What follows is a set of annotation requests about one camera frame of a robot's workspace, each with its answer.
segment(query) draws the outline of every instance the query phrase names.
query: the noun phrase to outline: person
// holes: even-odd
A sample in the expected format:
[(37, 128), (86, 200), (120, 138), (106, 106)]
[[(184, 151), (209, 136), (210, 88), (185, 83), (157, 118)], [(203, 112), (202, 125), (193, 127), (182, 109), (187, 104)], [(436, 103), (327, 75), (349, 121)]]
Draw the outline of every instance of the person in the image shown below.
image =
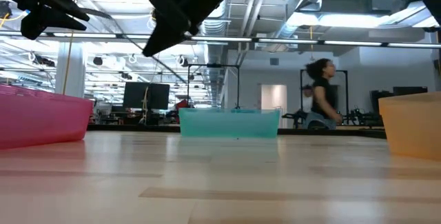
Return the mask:
[(293, 114), (294, 128), (298, 129), (298, 120), (305, 120), (312, 108), (312, 87), (305, 85), (302, 87), (303, 100), (297, 112)]
[(319, 121), (326, 128), (335, 130), (337, 124), (342, 123), (342, 117), (336, 110), (336, 92), (329, 84), (329, 80), (336, 73), (336, 67), (330, 59), (319, 59), (308, 64), (306, 71), (314, 80), (312, 108), (306, 118), (306, 127), (312, 121)]

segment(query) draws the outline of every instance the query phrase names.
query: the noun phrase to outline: ceiling light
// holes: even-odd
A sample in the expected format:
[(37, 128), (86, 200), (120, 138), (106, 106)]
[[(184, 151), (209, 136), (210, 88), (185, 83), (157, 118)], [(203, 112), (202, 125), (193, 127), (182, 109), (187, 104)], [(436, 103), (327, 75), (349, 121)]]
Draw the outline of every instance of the ceiling light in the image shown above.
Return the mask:
[(432, 48), (440, 49), (441, 44), (426, 44), (426, 43), (389, 43), (389, 48)]
[(14, 79), (14, 80), (19, 79), (19, 77), (16, 74), (11, 73), (11, 72), (1, 72), (0, 71), (0, 77), (4, 77), (7, 79)]
[(230, 41), (230, 42), (251, 42), (251, 38), (236, 37), (190, 37), (192, 41)]
[(361, 45), (361, 46), (380, 46), (381, 42), (366, 41), (325, 41), (326, 45)]
[(150, 39), (150, 35), (142, 35), (142, 34), (129, 34), (126, 35), (129, 39)]
[[(56, 37), (71, 37), (72, 33), (54, 33)], [(115, 34), (93, 34), (93, 33), (74, 33), (73, 37), (75, 38), (116, 38)]]
[(177, 58), (177, 62), (184, 68), (188, 67), (188, 60), (182, 55), (179, 55), (179, 57)]
[(130, 63), (136, 63), (137, 61), (138, 61), (138, 59), (135, 57), (135, 54), (132, 54), (132, 56), (129, 57)]
[(21, 33), (19, 31), (1, 31), (0, 36), (21, 36)]
[(261, 43), (286, 43), (286, 44), (317, 44), (318, 41), (304, 39), (259, 39)]
[(101, 57), (94, 57), (94, 64), (95, 65), (103, 65), (103, 58), (101, 58)]

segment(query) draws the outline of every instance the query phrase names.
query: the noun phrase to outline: woman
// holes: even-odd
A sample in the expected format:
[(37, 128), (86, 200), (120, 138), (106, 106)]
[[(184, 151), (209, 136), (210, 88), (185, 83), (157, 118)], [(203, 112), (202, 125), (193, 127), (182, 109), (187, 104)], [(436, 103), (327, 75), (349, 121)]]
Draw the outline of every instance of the woman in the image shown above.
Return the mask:
[(314, 80), (312, 85), (313, 103), (306, 119), (306, 126), (312, 121), (320, 121), (330, 130), (335, 130), (342, 123), (342, 117), (336, 111), (336, 93), (329, 80), (336, 73), (336, 67), (330, 59), (319, 59), (306, 66), (308, 75)]

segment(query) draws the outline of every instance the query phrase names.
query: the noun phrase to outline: pink plastic bin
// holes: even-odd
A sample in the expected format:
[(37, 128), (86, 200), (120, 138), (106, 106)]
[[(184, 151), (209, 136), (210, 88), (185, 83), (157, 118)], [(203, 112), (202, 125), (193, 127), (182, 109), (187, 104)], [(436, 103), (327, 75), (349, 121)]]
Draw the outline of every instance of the pink plastic bin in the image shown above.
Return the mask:
[(92, 108), (91, 100), (0, 85), (0, 150), (80, 141)]

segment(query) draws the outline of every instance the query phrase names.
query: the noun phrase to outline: black monitor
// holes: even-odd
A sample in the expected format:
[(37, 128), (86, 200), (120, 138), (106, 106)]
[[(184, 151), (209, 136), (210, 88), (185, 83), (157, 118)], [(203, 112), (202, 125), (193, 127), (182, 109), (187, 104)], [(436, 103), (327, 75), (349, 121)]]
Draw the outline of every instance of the black monitor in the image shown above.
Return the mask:
[(394, 87), (394, 96), (405, 96), (410, 94), (427, 93), (427, 87)]
[(125, 83), (123, 106), (125, 108), (142, 108), (147, 88), (147, 108), (167, 110), (170, 85), (159, 83)]
[(113, 112), (118, 112), (118, 113), (125, 112), (125, 107), (123, 107), (123, 106), (112, 106), (112, 113)]

